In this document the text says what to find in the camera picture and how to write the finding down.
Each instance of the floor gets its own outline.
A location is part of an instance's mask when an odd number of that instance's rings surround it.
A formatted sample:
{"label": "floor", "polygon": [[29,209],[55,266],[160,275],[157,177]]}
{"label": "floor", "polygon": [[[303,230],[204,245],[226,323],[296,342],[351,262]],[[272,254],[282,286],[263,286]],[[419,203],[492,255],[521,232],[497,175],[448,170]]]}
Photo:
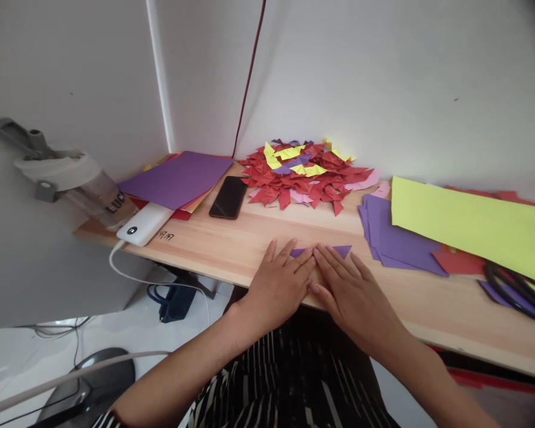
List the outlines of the floor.
{"label": "floor", "polygon": [[[218,291],[215,299],[209,300],[210,320],[214,322],[220,318],[228,303],[232,285],[219,284],[210,278],[201,278],[201,282]],[[162,324],[158,318],[158,305],[141,290],[124,311],[96,316],[79,329],[77,361],[108,347],[122,347],[131,353],[173,351],[206,326],[206,306],[200,293],[196,295],[184,320]],[[0,400],[69,372],[73,366],[76,343],[73,333],[45,341],[29,329],[0,330]],[[136,360],[137,376],[142,376],[160,359],[147,357]],[[373,363],[383,398],[393,418],[402,427],[434,427],[434,422],[410,393],[382,366]],[[47,392],[4,411],[0,414],[0,423],[40,407],[49,394]],[[36,412],[6,426],[27,427],[36,421],[38,414]]]}

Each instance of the red cord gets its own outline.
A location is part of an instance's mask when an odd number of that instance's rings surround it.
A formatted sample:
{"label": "red cord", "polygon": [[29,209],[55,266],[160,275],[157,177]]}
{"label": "red cord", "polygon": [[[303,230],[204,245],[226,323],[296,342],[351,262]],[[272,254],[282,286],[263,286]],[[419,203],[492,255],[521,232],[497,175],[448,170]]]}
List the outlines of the red cord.
{"label": "red cord", "polygon": [[250,86],[251,71],[254,68],[254,59],[256,59],[257,41],[260,38],[260,31],[262,29],[263,12],[266,9],[266,0],[262,3],[262,14],[260,15],[260,22],[257,24],[256,41],[254,42],[254,52],[251,55],[250,71],[248,73],[248,81],[246,82],[246,90],[244,92],[244,99],[242,100],[242,110],[240,111],[240,120],[238,121],[238,130],[236,131],[236,140],[234,141],[234,151],[232,152],[232,159],[236,154],[236,146],[238,145],[238,135],[240,134],[240,127],[242,126],[242,117],[244,116],[244,106],[246,105],[246,97],[248,96],[248,87]]}

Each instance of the desk surface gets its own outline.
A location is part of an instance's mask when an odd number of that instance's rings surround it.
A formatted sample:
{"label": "desk surface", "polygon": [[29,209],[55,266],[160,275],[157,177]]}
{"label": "desk surface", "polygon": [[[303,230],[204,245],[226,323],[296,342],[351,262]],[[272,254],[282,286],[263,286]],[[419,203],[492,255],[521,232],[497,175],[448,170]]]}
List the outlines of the desk surface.
{"label": "desk surface", "polygon": [[[234,164],[227,175],[240,175]],[[272,238],[281,248],[291,238],[298,248],[352,245],[372,270],[405,326],[424,342],[535,376],[535,321],[489,300],[476,276],[452,275],[449,279],[428,272],[383,267],[374,261],[364,239],[357,205],[364,191],[345,198],[344,211],[333,215],[330,204],[316,210],[291,204],[280,211],[244,199],[237,220],[208,215],[221,180],[189,221],[169,220],[145,247],[125,245],[124,251],[248,287]],[[84,223],[75,235],[114,246],[118,239],[95,220]],[[312,295],[304,304],[319,307]]]}

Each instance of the yellow folded paper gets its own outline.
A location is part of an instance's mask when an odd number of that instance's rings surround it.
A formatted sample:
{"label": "yellow folded paper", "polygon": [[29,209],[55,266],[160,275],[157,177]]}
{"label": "yellow folded paper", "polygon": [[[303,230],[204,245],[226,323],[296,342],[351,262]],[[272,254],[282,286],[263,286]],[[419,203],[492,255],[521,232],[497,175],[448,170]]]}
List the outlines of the yellow folded paper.
{"label": "yellow folded paper", "polygon": [[305,146],[290,147],[289,149],[280,150],[274,156],[280,157],[282,161],[285,161],[299,156],[304,148]]}
{"label": "yellow folded paper", "polygon": [[535,279],[535,206],[394,177],[392,224]]}
{"label": "yellow folded paper", "polygon": [[323,141],[325,142],[327,149],[330,150],[335,156],[337,156],[337,158],[342,159],[345,162],[354,161],[356,159],[354,156],[341,156],[339,154],[339,151],[333,148],[333,143],[331,141],[328,141],[326,138],[324,138]]}
{"label": "yellow folded paper", "polygon": [[271,169],[278,169],[281,166],[281,162],[273,155],[275,150],[269,143],[266,143],[266,147],[263,149],[263,155],[266,157],[266,162]]}
{"label": "yellow folded paper", "polygon": [[290,169],[292,171],[295,171],[298,174],[306,175],[307,177],[312,177],[314,175],[320,175],[320,174],[327,172],[325,168],[319,165],[313,165],[307,168],[303,165],[297,165],[297,166],[292,166]]}

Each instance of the black phone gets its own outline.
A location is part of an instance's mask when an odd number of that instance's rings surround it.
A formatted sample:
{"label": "black phone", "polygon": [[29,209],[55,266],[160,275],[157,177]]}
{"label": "black phone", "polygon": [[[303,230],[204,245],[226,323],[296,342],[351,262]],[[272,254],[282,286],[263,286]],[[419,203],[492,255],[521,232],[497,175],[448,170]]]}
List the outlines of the black phone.
{"label": "black phone", "polygon": [[210,208],[210,217],[225,218],[229,220],[236,220],[246,188],[248,185],[242,181],[243,177],[228,176],[224,179],[222,187],[216,196],[216,200]]}

